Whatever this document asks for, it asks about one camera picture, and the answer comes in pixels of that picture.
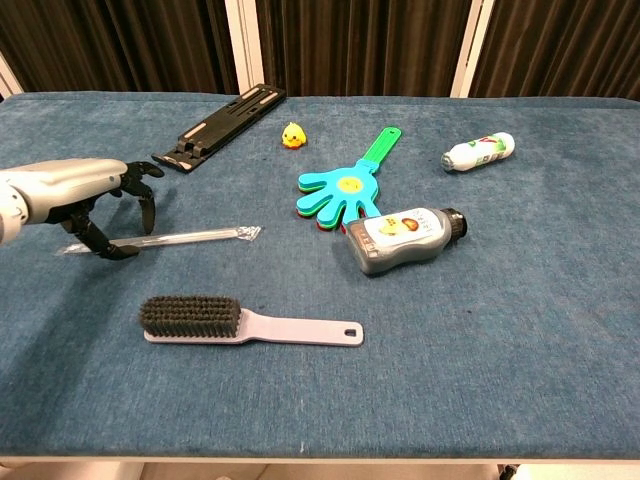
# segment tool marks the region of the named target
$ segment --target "gray bottle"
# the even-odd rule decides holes
[[[367,275],[436,257],[466,233],[467,220],[453,208],[414,208],[346,226],[351,251]]]

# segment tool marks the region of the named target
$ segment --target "black bottle cap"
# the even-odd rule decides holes
[[[464,237],[467,234],[467,219],[464,218],[464,215],[453,208],[443,208],[441,211],[447,216],[451,224],[451,238],[449,239],[449,243],[455,242],[460,237]]]

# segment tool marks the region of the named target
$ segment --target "white brush handle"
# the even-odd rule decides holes
[[[156,337],[144,332],[153,343],[239,344],[249,340],[357,347],[364,341],[362,325],[337,320],[278,318],[241,309],[238,335],[218,337]]]

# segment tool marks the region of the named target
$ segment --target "plastic bottle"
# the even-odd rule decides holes
[[[366,274],[433,258],[466,233],[464,215],[453,208],[414,208],[346,226],[351,251]]]
[[[493,162],[511,155],[515,148],[513,137],[505,132],[494,133],[486,137],[459,143],[442,155],[440,163],[445,170],[463,172],[479,165]]]

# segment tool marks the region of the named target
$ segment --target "hand clapper toy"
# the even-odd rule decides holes
[[[343,229],[362,213],[367,217],[379,216],[380,211],[373,203],[378,196],[378,182],[373,174],[401,135],[399,128],[387,127],[355,166],[300,175],[298,188],[310,195],[296,203],[298,214],[311,217],[317,213],[316,221],[322,230],[336,228],[343,212]]]

